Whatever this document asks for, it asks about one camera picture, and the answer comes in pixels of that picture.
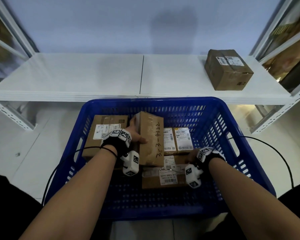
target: white wall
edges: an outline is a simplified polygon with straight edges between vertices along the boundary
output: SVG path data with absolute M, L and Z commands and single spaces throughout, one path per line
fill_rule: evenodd
M 280 0 L 5 0 L 40 52 L 248 55 Z

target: forearm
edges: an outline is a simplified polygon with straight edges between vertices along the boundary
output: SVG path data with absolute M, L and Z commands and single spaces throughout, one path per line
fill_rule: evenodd
M 106 148 L 117 153 L 111 145 Z M 20 239 L 89 239 L 116 162 L 100 151 L 44 206 Z
M 220 158 L 209 171 L 248 239 L 300 239 L 300 219 L 262 186 Z

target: floor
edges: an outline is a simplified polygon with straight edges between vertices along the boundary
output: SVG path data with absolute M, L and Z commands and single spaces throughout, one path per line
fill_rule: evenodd
M 38 124 L 27 132 L 0 113 L 0 174 L 39 202 L 46 182 L 59 163 L 83 103 L 33 102 Z M 229 105 L 242 132 L 250 136 L 249 126 L 260 120 L 253 105 Z M 253 135 L 282 153 L 295 185 L 300 184 L 300 102 L 262 133 Z M 291 188 L 288 170 L 279 155 L 266 145 L 248 139 L 255 155 L 272 182 L 277 196 Z M 211 220 L 164 219 L 120 221 L 112 225 L 111 239 L 196 239 L 204 229 L 212 229 L 224 214 Z

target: cardboard box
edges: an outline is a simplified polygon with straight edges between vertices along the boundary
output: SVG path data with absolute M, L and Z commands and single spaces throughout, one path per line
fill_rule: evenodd
M 217 91 L 240 91 L 253 75 L 253 71 L 233 49 L 209 50 L 204 68 Z
M 113 129 L 125 129 L 127 115 L 95 115 L 84 147 L 100 146 L 104 138 Z M 100 149 L 89 148 L 82 152 L 82 157 L 89 161 Z
M 164 118 L 150 113 L 136 114 L 136 126 L 139 134 L 148 139 L 148 143 L 139 145 L 139 164 L 164 166 Z
M 144 167 L 142 172 L 142 189 L 187 186 L 185 175 L 187 157 L 187 155 L 165 156 L 164 168 Z
M 178 155 L 188 154 L 193 151 L 193 144 L 188 127 L 173 128 Z
M 177 154 L 176 140 L 173 136 L 172 127 L 167 127 L 163 129 L 163 149 L 165 156 Z

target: blue plastic basket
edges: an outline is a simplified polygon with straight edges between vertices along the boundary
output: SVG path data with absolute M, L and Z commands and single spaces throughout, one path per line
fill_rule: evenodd
M 61 160 L 83 148 L 95 115 L 128 115 L 146 111 L 164 118 L 165 127 L 189 127 L 194 147 L 212 146 L 222 152 L 227 162 L 262 185 L 276 192 L 259 164 L 227 105 L 215 97 L 96 99 L 83 105 Z M 239 149 L 236 156 L 227 134 L 231 133 Z M 47 202 L 86 163 L 82 151 L 68 158 L 57 169 L 48 190 Z M 112 174 L 100 219 L 141 220 L 204 215 L 213 217 L 228 208 L 213 182 L 201 187 L 145 189 L 141 173 L 127 177 L 120 170 Z

